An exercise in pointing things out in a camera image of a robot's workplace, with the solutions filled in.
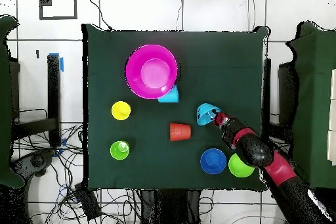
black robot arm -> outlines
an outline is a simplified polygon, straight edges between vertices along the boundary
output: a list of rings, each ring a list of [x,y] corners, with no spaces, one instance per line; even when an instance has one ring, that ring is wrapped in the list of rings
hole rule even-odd
[[[218,113],[213,123],[222,131],[222,139],[246,164],[261,168],[274,199],[289,224],[334,224],[309,184],[289,162],[263,143],[256,133],[237,118]]]

lime green cup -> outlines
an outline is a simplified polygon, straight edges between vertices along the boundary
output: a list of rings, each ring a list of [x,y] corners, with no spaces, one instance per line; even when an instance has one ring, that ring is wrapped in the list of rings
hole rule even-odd
[[[125,141],[117,141],[110,148],[112,158],[124,160],[129,155],[129,144]]]
[[[228,169],[238,178],[246,178],[249,177],[253,171],[255,170],[254,167],[248,166],[242,162],[237,154],[233,154],[228,161]]]

orange cup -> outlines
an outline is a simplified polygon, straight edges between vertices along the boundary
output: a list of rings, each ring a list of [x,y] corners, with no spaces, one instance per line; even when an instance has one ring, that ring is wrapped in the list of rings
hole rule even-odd
[[[190,125],[171,123],[169,126],[170,141],[187,140],[192,136]]]

bowl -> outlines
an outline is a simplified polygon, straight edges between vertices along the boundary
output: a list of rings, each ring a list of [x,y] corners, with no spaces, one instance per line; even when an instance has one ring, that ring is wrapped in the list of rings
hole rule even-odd
[[[201,155],[202,169],[211,175],[221,173],[226,167],[226,156],[217,148],[210,148]]]
[[[254,167],[245,164],[237,154],[233,154],[231,156],[230,160],[228,161],[228,169],[232,175],[238,178],[249,177],[255,170]]]
[[[125,79],[131,91],[143,99],[158,99],[174,86],[177,62],[161,45],[144,45],[133,51],[125,67]]]

magenta bowl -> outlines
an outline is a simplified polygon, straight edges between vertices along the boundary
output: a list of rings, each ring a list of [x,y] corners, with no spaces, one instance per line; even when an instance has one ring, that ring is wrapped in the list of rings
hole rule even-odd
[[[173,88],[177,63],[171,52],[160,45],[144,45],[133,51],[125,69],[131,91],[144,99],[158,99]]]

